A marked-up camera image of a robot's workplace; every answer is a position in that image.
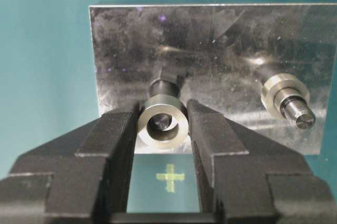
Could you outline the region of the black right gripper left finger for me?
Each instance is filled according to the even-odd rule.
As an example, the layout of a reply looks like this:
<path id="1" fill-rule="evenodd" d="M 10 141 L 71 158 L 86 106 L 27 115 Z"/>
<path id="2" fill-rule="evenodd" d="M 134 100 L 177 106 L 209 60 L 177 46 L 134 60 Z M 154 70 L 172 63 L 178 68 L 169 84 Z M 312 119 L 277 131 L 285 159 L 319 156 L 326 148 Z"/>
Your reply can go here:
<path id="1" fill-rule="evenodd" d="M 131 101 L 17 157 L 1 223 L 106 223 L 125 212 L 139 104 Z"/>

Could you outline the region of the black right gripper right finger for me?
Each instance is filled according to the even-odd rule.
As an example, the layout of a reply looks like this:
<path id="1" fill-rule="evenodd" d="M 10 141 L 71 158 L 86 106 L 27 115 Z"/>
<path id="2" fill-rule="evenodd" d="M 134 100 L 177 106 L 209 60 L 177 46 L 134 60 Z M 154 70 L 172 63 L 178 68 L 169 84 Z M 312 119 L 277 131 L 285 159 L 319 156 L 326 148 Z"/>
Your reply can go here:
<path id="1" fill-rule="evenodd" d="M 304 156 L 187 102 L 201 212 L 223 223 L 333 223 L 334 198 Z"/>

